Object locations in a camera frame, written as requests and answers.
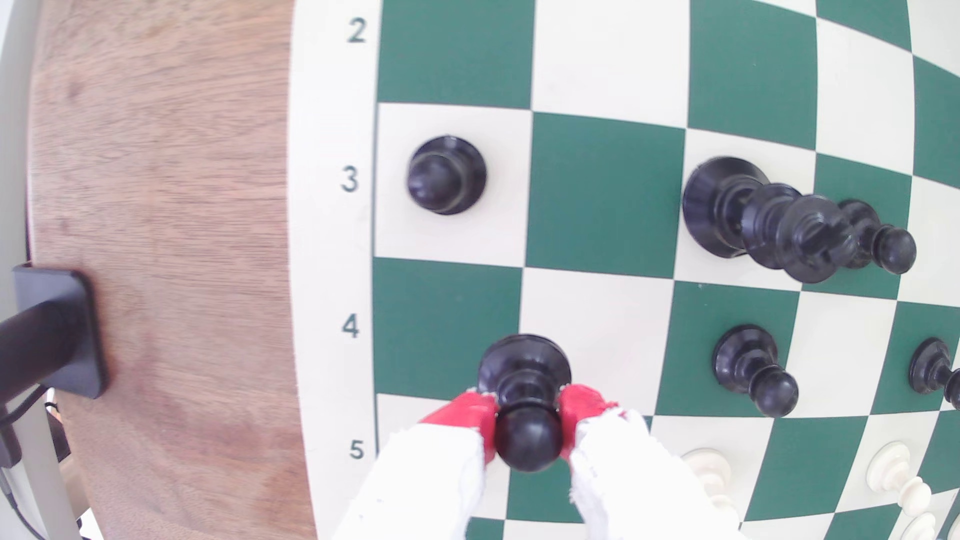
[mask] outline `number 3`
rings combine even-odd
[[[354,167],[353,165],[347,165],[346,167],[344,167],[344,172],[349,173],[347,175],[347,180],[353,182],[353,185],[346,186],[346,185],[340,184],[340,187],[342,187],[345,192],[352,193],[357,190],[357,168]]]
[[[363,441],[353,439],[353,443],[350,444],[350,457],[353,459],[363,459],[363,449],[357,445],[363,444]]]

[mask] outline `number 4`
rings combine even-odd
[[[346,323],[344,323],[344,331],[352,333],[353,337],[356,337],[357,334],[360,333],[360,331],[357,330],[357,314],[356,313],[350,314],[350,317],[347,319]]]

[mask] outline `chessboard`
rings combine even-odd
[[[300,0],[290,264],[320,537],[392,432],[530,332],[672,453],[725,455],[751,539],[899,539],[913,518],[865,481],[891,441],[946,538],[960,411],[911,390],[907,368],[926,338],[960,341],[957,21],[950,0]],[[441,135],[488,170],[455,215],[407,192],[411,156]],[[916,263],[803,284],[711,255],[681,196],[718,156],[866,201],[913,234]],[[741,324],[774,336],[797,381],[783,418],[712,373]],[[562,460],[525,474],[498,458],[468,538],[582,540],[568,489]]]

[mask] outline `black metal bracket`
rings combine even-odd
[[[73,348],[66,362],[34,382],[91,399],[100,397],[107,388],[107,366],[93,305],[93,288],[86,277],[74,270],[24,264],[13,268],[13,284],[21,313],[52,303],[67,321],[67,331],[72,333]]]

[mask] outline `black chess piece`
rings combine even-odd
[[[871,261],[891,274],[902,274],[917,259],[917,244],[906,230],[884,225],[874,207],[863,201],[848,199],[840,209],[850,220],[857,240],[856,252],[848,268],[863,268]]]
[[[713,349],[713,375],[725,388],[748,394],[764,416],[780,418],[797,406],[797,381],[777,364],[774,336],[757,325],[723,334]]]
[[[683,210],[690,234],[709,252],[748,254],[799,282],[821,282],[840,266],[861,268],[870,260],[895,274],[909,270],[917,255],[913,236],[880,224],[863,201],[845,203],[770,184],[752,163],[722,157],[690,175]]]
[[[557,398],[571,382],[560,347],[539,335],[508,335],[483,354],[477,379],[480,392],[496,393],[493,443],[504,462],[526,473],[549,466],[564,443]]]
[[[910,359],[910,387],[921,394],[943,388],[944,399],[960,409],[960,369],[951,370],[952,364],[947,344],[939,337],[928,337]]]
[[[444,135],[428,140],[410,159],[407,189],[421,207],[442,215],[472,207],[487,185],[487,165],[470,143]]]

